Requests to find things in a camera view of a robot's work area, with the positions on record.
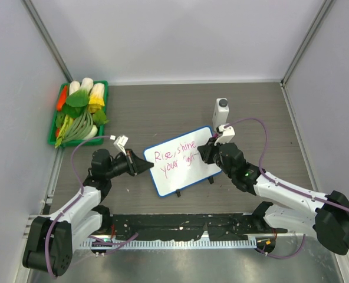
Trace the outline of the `blue-framed whiteboard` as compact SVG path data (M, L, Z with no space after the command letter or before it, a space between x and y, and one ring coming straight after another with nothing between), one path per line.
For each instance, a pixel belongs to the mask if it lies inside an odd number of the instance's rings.
M221 172L215 164L202 161L198 146L212 137L212 129L204 126L148 147L143 156L154 166L150 174L157 194L168 196Z

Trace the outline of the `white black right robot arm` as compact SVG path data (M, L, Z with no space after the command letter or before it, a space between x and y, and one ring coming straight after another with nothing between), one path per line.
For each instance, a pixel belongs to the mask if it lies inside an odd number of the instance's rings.
M346 255L349 251L349 200L336 190L315 192L285 182L260 166L246 161L234 143L215 143L214 139L197 148L206 164L219 167L235 187L267 198L252 218L254 230L286 229L319 241L329 251Z

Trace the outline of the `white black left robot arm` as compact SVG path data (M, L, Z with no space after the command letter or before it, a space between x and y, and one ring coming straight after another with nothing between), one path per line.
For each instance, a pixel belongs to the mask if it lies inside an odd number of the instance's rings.
M153 166L131 149L116 157L106 149L96 150L79 191L56 212L32 221L23 267L47 272L54 278L62 276L86 238L94 232L105 235L110 231L110 210L101 203L111 189L112 178L125 173L137 176Z

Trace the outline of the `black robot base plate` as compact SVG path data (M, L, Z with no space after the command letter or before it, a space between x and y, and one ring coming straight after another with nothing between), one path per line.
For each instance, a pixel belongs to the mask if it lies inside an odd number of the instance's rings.
M108 229L95 231L101 237L114 231L119 241L130 239L135 233L138 241L198 241L204 232L211 241L247 239L250 234L286 233L283 228L272 228L262 218L243 213L206 214L115 214Z

